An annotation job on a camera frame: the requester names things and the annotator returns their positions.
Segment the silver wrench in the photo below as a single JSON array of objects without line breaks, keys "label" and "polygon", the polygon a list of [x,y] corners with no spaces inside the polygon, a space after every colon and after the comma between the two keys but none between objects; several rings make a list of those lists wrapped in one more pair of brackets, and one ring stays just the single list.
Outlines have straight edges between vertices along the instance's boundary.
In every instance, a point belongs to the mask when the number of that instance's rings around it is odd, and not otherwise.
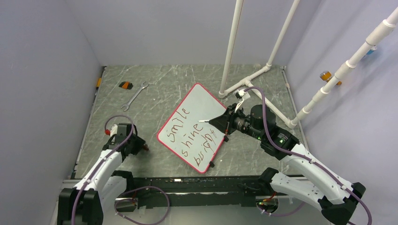
[{"label": "silver wrench", "polygon": [[122,105],[121,109],[123,109],[124,112],[128,111],[132,102],[137,98],[137,96],[140,94],[140,92],[142,90],[146,89],[148,86],[149,86],[148,82],[142,82],[140,84],[139,89],[135,92],[135,94],[125,104]]}]

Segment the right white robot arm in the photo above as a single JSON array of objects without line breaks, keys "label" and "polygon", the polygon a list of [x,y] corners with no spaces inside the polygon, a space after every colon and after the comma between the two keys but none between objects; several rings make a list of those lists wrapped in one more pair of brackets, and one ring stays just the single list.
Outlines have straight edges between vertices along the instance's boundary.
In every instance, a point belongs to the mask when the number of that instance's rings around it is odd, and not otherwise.
[{"label": "right white robot arm", "polygon": [[225,135],[239,131],[259,140],[268,155],[297,169],[309,180],[305,183],[268,167],[258,178],[258,189],[263,194],[290,195],[312,205],[335,225],[350,224],[366,188],[339,177],[320,163],[298,138],[276,125],[276,115],[267,106],[255,105],[245,115],[233,104],[208,123]]}]

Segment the orange yellow wall fitting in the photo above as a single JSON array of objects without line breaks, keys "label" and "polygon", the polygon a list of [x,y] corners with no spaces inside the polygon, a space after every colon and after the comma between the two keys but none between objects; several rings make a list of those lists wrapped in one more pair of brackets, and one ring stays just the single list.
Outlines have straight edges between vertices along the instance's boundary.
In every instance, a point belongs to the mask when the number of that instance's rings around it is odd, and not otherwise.
[{"label": "orange yellow wall fitting", "polygon": [[325,82],[329,82],[330,79],[332,78],[332,74],[329,71],[323,71],[320,74],[320,78],[325,81]]}]

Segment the blue wall fitting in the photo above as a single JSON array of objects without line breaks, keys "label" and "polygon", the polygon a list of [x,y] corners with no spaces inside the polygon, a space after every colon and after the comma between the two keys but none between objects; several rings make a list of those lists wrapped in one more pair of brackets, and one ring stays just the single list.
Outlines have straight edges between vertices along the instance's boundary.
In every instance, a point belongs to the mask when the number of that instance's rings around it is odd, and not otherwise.
[{"label": "blue wall fitting", "polygon": [[366,53],[366,55],[370,55],[370,54],[372,54],[374,51],[376,51],[377,50],[377,46],[373,46],[367,53]]}]

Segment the aluminium frame rail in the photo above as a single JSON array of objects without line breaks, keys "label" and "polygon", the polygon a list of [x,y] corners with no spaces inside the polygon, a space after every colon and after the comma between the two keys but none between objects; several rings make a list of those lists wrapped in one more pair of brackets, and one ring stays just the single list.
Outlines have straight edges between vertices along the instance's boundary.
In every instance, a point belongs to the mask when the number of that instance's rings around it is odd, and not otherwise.
[{"label": "aluminium frame rail", "polygon": [[312,205],[296,197],[254,188],[255,181],[232,177],[221,179],[183,178],[137,179],[133,184],[112,182],[104,190],[84,191],[77,204],[76,224],[103,225],[108,213],[133,225],[160,225],[171,220],[172,213],[193,209],[194,216],[182,224],[231,224],[232,212],[222,215],[226,205],[234,205],[245,216],[244,225],[254,223],[263,214],[272,224],[328,224]]}]

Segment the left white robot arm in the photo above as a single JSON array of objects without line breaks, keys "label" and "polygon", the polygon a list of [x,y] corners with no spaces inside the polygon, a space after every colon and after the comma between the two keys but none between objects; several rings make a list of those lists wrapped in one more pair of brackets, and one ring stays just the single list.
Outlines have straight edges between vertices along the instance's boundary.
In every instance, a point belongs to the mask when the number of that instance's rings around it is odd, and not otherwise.
[{"label": "left white robot arm", "polygon": [[134,193],[132,172],[118,170],[129,155],[147,150],[137,127],[130,123],[114,124],[106,130],[110,136],[90,171],[72,188],[64,188],[59,195],[58,225],[100,225],[104,212],[114,205],[115,199]]}]

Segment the red framed whiteboard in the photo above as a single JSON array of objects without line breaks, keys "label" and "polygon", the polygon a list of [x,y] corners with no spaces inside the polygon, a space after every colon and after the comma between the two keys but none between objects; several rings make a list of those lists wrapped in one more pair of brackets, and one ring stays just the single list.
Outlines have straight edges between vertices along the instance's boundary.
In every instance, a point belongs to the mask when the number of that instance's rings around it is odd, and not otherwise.
[{"label": "red framed whiteboard", "polygon": [[220,149],[224,133],[198,122],[222,115],[226,107],[196,83],[157,134],[158,141],[199,173],[205,173]]}]

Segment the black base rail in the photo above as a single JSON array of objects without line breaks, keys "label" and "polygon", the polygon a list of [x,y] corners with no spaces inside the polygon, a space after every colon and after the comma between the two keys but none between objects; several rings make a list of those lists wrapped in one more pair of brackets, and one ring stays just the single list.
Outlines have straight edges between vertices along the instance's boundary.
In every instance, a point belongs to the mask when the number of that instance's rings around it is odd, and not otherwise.
[{"label": "black base rail", "polygon": [[117,196],[117,208],[219,206],[254,207],[275,193],[262,186],[258,176],[204,176],[134,178],[129,193]]}]

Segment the white pipe on wall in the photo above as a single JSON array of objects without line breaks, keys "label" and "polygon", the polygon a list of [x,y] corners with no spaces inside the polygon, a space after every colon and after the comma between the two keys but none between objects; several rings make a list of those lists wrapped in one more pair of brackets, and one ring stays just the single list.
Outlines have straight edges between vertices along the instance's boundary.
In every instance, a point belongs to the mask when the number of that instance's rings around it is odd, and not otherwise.
[{"label": "white pipe on wall", "polygon": [[398,23],[398,9],[396,8],[386,19],[384,19],[366,38],[360,48],[345,61],[340,68],[334,73],[332,78],[322,86],[312,97],[311,101],[305,105],[292,119],[287,126],[294,128],[298,123],[306,118],[315,105],[323,100],[337,85],[339,81],[350,74],[357,66],[359,61],[376,45],[378,45],[385,37],[390,35],[396,28]]}]

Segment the white pvc pipe frame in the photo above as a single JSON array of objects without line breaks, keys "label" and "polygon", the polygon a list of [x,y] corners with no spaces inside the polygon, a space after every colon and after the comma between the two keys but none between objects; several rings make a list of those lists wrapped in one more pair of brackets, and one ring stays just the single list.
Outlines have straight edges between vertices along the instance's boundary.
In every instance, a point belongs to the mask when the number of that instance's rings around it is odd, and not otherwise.
[{"label": "white pvc pipe frame", "polygon": [[237,37],[237,30],[238,30],[238,26],[239,26],[239,22],[240,22],[242,8],[244,5],[244,2],[242,0],[236,1],[233,20],[232,20],[232,26],[231,26],[231,30],[230,30],[230,37],[229,37],[229,42],[228,42],[228,47],[227,47],[227,53],[226,53],[226,58],[225,58],[225,63],[224,63],[224,68],[223,68],[223,74],[222,74],[222,79],[221,79],[221,85],[220,85],[220,90],[218,92],[219,98],[225,98],[228,94],[232,93],[233,91],[235,91],[238,88],[243,87],[243,86],[253,87],[252,80],[271,69],[273,60],[274,60],[276,53],[282,43],[282,40],[283,40],[285,33],[291,23],[292,18],[297,10],[299,3],[300,3],[300,0],[293,1],[292,6],[286,16],[283,26],[281,28],[281,31],[278,35],[276,43],[273,47],[271,55],[270,55],[267,63],[265,64],[265,66],[262,67],[261,69],[259,69],[258,71],[256,71],[255,73],[244,77],[239,82],[232,85],[231,87],[226,88],[227,78],[228,78],[231,60],[232,60],[232,54],[233,54],[235,41],[236,41],[236,37]]}]

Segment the black orange brush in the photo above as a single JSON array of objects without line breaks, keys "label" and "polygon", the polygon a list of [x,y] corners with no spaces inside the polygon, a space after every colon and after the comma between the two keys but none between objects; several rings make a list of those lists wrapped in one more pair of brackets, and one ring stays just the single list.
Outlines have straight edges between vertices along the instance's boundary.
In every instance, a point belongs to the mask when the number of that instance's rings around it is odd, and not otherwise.
[{"label": "black orange brush", "polygon": [[131,89],[133,88],[133,86],[134,86],[134,85],[133,85],[131,82],[127,82],[127,81],[121,82],[121,83],[119,84],[119,87],[120,87],[120,88],[126,89],[126,90],[131,90]]}]

